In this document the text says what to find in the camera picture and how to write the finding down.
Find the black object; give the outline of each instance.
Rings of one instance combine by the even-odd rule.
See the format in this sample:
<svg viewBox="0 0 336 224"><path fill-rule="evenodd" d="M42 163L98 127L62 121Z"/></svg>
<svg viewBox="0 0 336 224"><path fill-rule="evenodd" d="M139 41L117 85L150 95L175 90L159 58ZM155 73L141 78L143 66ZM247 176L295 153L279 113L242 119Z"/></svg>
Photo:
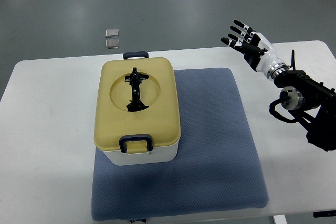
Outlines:
<svg viewBox="0 0 336 224"><path fill-rule="evenodd" d="M334 134L336 125L335 89L326 88L323 86L323 82L314 81L302 70L284 71L275 77L274 84L278 88L293 86L302 93L302 106L288 112L307 130L308 143L325 151L336 150ZM315 118L305 112L318 106L320 109Z"/></svg>
<svg viewBox="0 0 336 224"><path fill-rule="evenodd" d="M153 141L152 137L148 134L141 134L141 135L127 135L123 136L119 139L119 146L122 153L127 153L126 142L136 142L136 141L143 141L147 142L147 151L153 150Z"/></svg>
<svg viewBox="0 0 336 224"><path fill-rule="evenodd" d="M336 210L332 211L322 211L322 212L314 212L314 218L321 218L321 217L334 217L336 216Z"/></svg>
<svg viewBox="0 0 336 224"><path fill-rule="evenodd" d="M131 223L136 222L136 221L140 221L140 222L144 222L144 223L146 223L146 219L135 219L135 220L131 220Z"/></svg>
<svg viewBox="0 0 336 224"><path fill-rule="evenodd" d="M124 58L124 60L127 60L128 58L133 58L133 57L144 57L144 58L148 58L148 52L145 51L141 51L141 52L126 52L122 55L122 57Z"/></svg>
<svg viewBox="0 0 336 224"><path fill-rule="evenodd" d="M132 101L127 105L128 111L141 111L149 107L140 100L140 83L148 78L147 74L138 73L137 68L133 68L132 73L129 76L125 76L125 81L128 81L132 86Z"/></svg>

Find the yellow lid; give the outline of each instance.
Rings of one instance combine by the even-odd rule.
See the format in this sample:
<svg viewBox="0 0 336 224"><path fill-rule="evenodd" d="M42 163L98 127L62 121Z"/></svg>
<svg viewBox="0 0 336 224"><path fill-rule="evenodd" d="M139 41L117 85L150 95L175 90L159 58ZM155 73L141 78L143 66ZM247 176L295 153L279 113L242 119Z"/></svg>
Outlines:
<svg viewBox="0 0 336 224"><path fill-rule="evenodd" d="M131 86L125 76L137 72L149 78L140 84L140 99L147 109L129 112ZM108 61L101 71L94 140L103 151L120 150L119 139L148 134L153 147L170 146L180 139L180 113L173 67L165 58ZM144 152L145 141L128 142L128 153Z"/></svg>

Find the blue cushion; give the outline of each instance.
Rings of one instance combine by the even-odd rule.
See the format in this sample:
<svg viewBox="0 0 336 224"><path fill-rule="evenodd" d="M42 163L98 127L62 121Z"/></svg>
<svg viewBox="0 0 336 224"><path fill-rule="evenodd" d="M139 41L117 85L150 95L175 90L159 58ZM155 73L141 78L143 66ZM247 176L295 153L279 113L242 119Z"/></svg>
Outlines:
<svg viewBox="0 0 336 224"><path fill-rule="evenodd" d="M117 166L96 149L94 220L262 208L268 194L229 69L176 70L181 138L169 162Z"/></svg>

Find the white table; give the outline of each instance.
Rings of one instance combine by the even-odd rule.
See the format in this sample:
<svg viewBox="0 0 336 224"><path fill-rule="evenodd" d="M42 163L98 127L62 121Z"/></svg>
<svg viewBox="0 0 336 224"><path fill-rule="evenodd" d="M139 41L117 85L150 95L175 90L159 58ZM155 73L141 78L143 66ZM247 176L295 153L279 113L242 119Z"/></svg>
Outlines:
<svg viewBox="0 0 336 224"><path fill-rule="evenodd" d="M295 49L298 70L328 88L336 87L336 60L323 42L275 47L287 63ZM336 209L336 152L308 144L300 124L280 122L268 113L280 89L252 71L240 53L220 47L151 52L150 57L165 57L176 70L231 69L270 201L263 209L150 218L148 223ZM122 55L28 60L15 66L0 102L1 223L95 223L91 189L97 91L102 65L117 59Z"/></svg>

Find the robotic finger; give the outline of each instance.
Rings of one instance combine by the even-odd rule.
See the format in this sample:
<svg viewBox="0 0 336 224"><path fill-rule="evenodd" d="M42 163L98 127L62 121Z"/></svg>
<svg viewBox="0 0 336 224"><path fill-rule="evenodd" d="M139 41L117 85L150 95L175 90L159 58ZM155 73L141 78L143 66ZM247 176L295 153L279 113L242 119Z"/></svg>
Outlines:
<svg viewBox="0 0 336 224"><path fill-rule="evenodd" d="M246 32L241 31L237 27L234 27L234 26L230 26L230 29L234 31L235 33L238 33L240 36L242 36L246 42L249 43L251 41L252 39L251 36L249 36Z"/></svg>

